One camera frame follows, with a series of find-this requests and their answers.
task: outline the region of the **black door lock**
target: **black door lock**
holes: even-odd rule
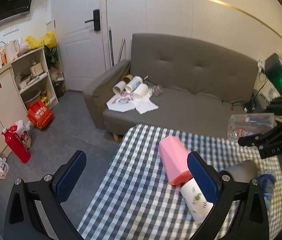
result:
[[[100,10],[96,9],[93,11],[93,19],[85,21],[84,23],[93,22],[94,24],[94,31],[98,32],[101,30],[101,21],[100,21]]]

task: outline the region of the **gray sofa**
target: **gray sofa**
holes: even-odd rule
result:
[[[126,74],[149,76],[163,93],[150,100],[157,110],[110,111],[112,87]],[[257,77],[257,61],[201,40],[177,36],[133,34],[131,61],[122,60],[89,84],[84,98],[99,129],[125,134],[143,123],[199,135],[227,137],[231,114],[243,114]]]

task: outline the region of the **red thermos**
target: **red thermos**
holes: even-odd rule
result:
[[[17,133],[12,133],[8,129],[4,129],[1,134],[5,136],[6,144],[17,155],[17,157],[23,163],[27,163],[30,160],[31,154],[24,148]]]

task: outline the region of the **checkered tablecloth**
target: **checkered tablecloth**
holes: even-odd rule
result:
[[[243,148],[225,139],[137,125],[124,136],[96,195],[78,227],[84,239],[189,239],[196,225],[181,196],[168,183],[158,153],[159,141],[178,136],[217,171],[253,159],[258,172],[272,169],[276,183],[269,215],[270,239],[282,228],[282,173],[277,157],[261,160],[257,149]],[[230,225],[237,207],[233,202],[217,236]]]

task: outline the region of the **red bag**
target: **red bag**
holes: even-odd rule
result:
[[[29,106],[27,117],[40,130],[43,130],[52,120],[54,114],[40,100]]]

